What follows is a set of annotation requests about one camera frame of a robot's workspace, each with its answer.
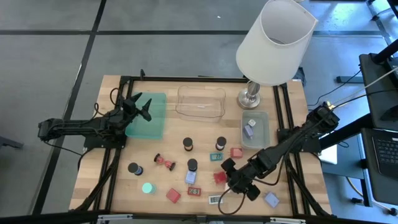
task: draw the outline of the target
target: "lamp base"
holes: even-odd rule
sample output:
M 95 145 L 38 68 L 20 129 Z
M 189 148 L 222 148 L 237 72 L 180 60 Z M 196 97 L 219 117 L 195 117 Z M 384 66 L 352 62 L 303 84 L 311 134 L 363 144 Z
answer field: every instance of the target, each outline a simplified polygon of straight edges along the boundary
M 248 95 L 248 89 L 245 88 L 238 94 L 238 105 L 244 110 L 252 110 L 260 104 L 260 94 Z

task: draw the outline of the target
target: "clear plastic container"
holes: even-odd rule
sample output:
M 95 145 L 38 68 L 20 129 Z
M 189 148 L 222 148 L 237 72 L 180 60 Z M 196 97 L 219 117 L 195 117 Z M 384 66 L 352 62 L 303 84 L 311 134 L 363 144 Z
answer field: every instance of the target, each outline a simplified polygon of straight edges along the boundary
M 137 100 L 136 106 L 141 109 L 149 99 L 152 99 L 149 106 L 151 121 L 146 121 L 141 115 L 138 115 L 129 126 L 126 127 L 126 136 L 140 139 L 162 139 L 164 130 L 164 121 L 166 117 L 166 94 L 143 92 Z
M 243 128 L 248 125 L 250 119 L 253 119 L 256 122 L 252 128 L 254 133 L 252 139 L 249 139 L 243 133 Z M 267 112 L 244 110 L 241 121 L 242 148 L 260 150 L 269 146 L 269 120 Z
M 225 90 L 180 86 L 175 110 L 181 119 L 218 122 L 225 114 Z

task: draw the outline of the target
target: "white lampshade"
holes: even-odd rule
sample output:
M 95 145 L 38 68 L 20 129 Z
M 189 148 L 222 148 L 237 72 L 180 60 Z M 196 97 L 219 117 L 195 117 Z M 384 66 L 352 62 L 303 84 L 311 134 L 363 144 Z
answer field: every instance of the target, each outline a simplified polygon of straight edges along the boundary
M 236 52 L 240 71 L 261 85 L 280 85 L 296 74 L 317 24 L 293 0 L 269 0 Z

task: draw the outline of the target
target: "gray floor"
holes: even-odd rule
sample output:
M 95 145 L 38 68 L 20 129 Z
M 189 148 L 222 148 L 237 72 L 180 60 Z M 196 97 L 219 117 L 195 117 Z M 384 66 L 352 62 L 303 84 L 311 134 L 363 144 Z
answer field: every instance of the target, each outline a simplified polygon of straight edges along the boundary
M 245 30 L 265 0 L 177 1 L 113 0 L 106 3 L 100 30 Z M 3 0 L 1 29 L 79 29 L 93 26 L 99 0 Z M 317 30 L 379 30 L 363 2 L 308 1 L 301 3 L 318 20 Z M 377 10 L 386 2 L 376 0 Z M 381 21 L 392 39 L 398 21 L 383 14 Z M 101 35 L 97 36 L 72 118 L 89 118 L 103 75 L 240 77 L 235 52 L 242 35 Z M 0 35 L 0 136 L 25 143 L 21 151 L 0 150 L 0 216 L 30 212 L 50 148 L 37 135 L 37 123 L 63 114 L 75 81 L 88 36 Z M 359 70 L 358 56 L 386 46 L 381 36 L 313 37 L 302 67 L 307 78 L 308 103 L 338 86 L 339 75 Z M 325 97 L 338 100 L 361 85 L 346 85 Z M 341 125 L 368 112 L 366 99 L 339 108 Z M 64 147 L 81 152 L 83 138 L 69 137 Z M 77 156 L 62 152 L 44 206 L 45 213 L 68 209 L 76 179 Z M 345 179 L 325 175 L 333 213 L 343 218 L 396 222 L 378 207 L 353 205 L 356 196 Z

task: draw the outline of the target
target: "wooden tabletop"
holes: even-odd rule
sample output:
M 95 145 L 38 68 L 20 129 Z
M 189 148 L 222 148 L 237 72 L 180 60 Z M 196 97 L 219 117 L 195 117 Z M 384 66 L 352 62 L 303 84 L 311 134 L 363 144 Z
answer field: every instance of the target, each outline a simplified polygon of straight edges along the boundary
M 109 100 L 109 92 L 119 85 L 120 76 L 106 75 L 99 90 L 98 103 L 102 112 L 113 109 Z M 226 92 L 226 111 L 218 123 L 188 121 L 180 119 L 175 111 L 177 90 L 180 86 L 201 86 L 206 89 L 222 88 Z M 245 83 L 200 83 L 200 82 L 134 82 L 134 92 L 164 92 L 167 95 L 166 120 L 162 140 L 131 139 L 122 150 L 117 181 L 113 194 L 112 212 L 128 213 L 173 213 L 173 214 L 209 214 L 220 215 L 217 205 L 209 205 L 209 195 L 221 195 L 224 185 L 216 185 L 213 173 L 222 171 L 221 161 L 211 162 L 209 153 L 217 152 L 216 139 L 224 136 L 227 139 L 223 151 L 224 159 L 229 157 L 231 147 L 240 146 L 240 120 L 242 109 L 236 102 L 240 90 Z M 301 125 L 307 115 L 307 102 L 301 82 L 288 82 L 288 91 L 292 107 L 294 123 Z M 270 86 L 261 86 L 261 103 L 256 110 L 266 111 L 269 115 L 269 131 L 271 146 L 277 144 L 276 129 L 278 128 L 277 113 L 275 109 L 274 92 Z M 287 116 L 284 108 L 283 94 L 280 91 L 280 100 L 284 114 L 285 125 Z M 182 140 L 185 137 L 193 139 L 194 149 L 187 152 L 183 148 Z M 167 160 L 175 161 L 177 165 L 171 172 L 164 165 L 156 164 L 154 156 L 160 153 Z M 244 165 L 246 160 L 256 151 L 244 150 L 242 159 L 234 159 L 236 168 Z M 73 191 L 70 208 L 79 206 L 87 195 L 93 190 L 100 175 L 104 149 L 94 149 L 82 160 L 78 177 Z M 331 212 L 325 182 L 320 163 L 314 155 L 301 153 L 302 167 L 305 183 L 318 203 L 327 212 Z M 197 179 L 192 187 L 201 188 L 201 197 L 187 194 L 188 184 L 185 183 L 187 174 L 187 161 L 194 158 L 198 161 Z M 136 176 L 127 170 L 131 162 L 136 162 L 144 168 L 144 173 Z M 271 173 L 264 181 L 274 182 L 277 172 Z M 154 184 L 157 188 L 155 194 L 142 193 L 142 185 L 146 182 Z M 236 215 L 292 215 L 289 189 L 285 169 L 282 169 L 280 182 L 273 187 L 256 183 L 260 189 L 260 196 L 253 202 L 246 199 L 242 208 Z M 181 198 L 177 203 L 172 203 L 166 198 L 170 188 L 180 192 Z M 296 186 L 298 209 L 303 212 L 301 196 Z M 104 208 L 108 185 L 104 187 L 100 208 Z M 280 200 L 276 208 L 265 203 L 265 193 L 273 192 Z M 224 212 L 234 211 L 241 202 L 242 194 L 227 193 L 223 198 L 221 208 Z

